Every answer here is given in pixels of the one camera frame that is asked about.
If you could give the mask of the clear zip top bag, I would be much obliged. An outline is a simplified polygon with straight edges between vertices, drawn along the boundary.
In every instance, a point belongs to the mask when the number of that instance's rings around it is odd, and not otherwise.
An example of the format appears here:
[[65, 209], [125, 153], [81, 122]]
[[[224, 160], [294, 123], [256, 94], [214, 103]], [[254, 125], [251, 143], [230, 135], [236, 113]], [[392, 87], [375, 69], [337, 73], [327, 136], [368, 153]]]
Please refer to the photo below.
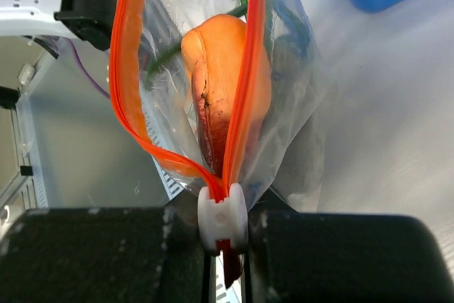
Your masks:
[[301, 0], [118, 0], [110, 52], [118, 120], [197, 196], [202, 240], [232, 285], [246, 214], [268, 189], [298, 211], [319, 201], [334, 82]]

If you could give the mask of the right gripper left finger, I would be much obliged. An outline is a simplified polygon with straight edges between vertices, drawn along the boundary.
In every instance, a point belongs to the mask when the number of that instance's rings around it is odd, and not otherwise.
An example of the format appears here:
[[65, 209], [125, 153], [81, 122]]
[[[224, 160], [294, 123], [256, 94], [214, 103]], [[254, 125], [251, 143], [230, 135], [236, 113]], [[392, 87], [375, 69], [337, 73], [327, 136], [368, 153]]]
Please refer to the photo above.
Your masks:
[[204, 302], [205, 269], [173, 207], [30, 209], [1, 239], [1, 301]]

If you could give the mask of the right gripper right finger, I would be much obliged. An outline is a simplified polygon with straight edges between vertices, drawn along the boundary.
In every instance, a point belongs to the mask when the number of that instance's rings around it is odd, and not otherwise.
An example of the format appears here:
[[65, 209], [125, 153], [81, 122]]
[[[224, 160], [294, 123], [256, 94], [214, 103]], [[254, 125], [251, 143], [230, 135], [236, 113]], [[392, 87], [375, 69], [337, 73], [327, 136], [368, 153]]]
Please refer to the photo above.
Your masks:
[[249, 214], [246, 302], [452, 302], [434, 235], [403, 215], [299, 213], [267, 190]]

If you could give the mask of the orange purple sweet potato slice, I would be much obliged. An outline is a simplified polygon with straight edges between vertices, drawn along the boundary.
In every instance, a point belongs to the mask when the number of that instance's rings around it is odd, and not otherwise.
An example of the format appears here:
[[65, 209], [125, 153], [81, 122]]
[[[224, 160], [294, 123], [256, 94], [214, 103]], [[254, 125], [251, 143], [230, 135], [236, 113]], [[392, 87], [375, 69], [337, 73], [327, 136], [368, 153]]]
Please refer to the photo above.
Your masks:
[[190, 30], [181, 43], [199, 146], [210, 170], [219, 178], [245, 42], [246, 23], [219, 14]]

